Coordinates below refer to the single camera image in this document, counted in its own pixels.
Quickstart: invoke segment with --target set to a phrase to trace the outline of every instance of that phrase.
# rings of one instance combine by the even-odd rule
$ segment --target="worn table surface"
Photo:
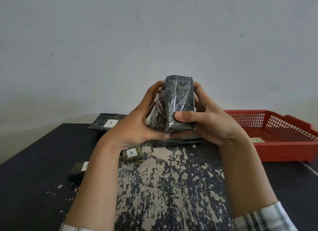
[[[88,124],[63,124],[2,165],[0,230],[58,230],[78,185],[67,176],[101,137]],[[209,143],[152,148],[144,162],[119,164],[115,230],[227,230],[231,220],[220,156]],[[318,226],[318,177],[302,163],[265,163],[299,230]]]

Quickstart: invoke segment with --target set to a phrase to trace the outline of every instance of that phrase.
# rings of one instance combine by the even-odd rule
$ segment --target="paper label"
[[[86,171],[89,162],[84,162],[81,172]]]
[[[113,128],[117,124],[118,120],[108,120],[104,127]]]
[[[265,142],[261,138],[251,138],[252,142]]]
[[[137,151],[136,151],[135,148],[130,149],[130,150],[127,150],[127,156],[128,156],[128,158],[129,158],[129,157],[133,157],[133,156],[137,156],[137,155],[138,155],[138,154],[137,154]]]

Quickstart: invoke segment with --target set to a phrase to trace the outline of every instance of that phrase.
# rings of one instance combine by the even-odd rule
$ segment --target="right hand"
[[[197,135],[219,148],[232,140],[248,138],[243,128],[214,103],[197,82],[194,82],[194,93],[197,111],[176,112],[175,119],[180,122],[196,122],[196,130],[173,133],[172,138]]]

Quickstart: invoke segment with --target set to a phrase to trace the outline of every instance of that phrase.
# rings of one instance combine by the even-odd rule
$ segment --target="person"
[[[168,134],[146,126],[163,81],[151,86],[141,103],[98,141],[79,193],[62,231],[113,230],[116,221],[118,158],[121,150]],[[176,112],[181,122],[196,122],[195,134],[219,148],[235,230],[296,230],[271,188],[249,136],[194,82],[197,111]],[[171,137],[192,135],[192,131]]]

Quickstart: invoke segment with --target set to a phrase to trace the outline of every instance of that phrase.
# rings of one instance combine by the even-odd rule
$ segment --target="red plastic basket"
[[[247,132],[262,162],[313,161],[318,153],[318,132],[292,116],[268,110],[226,110]]]

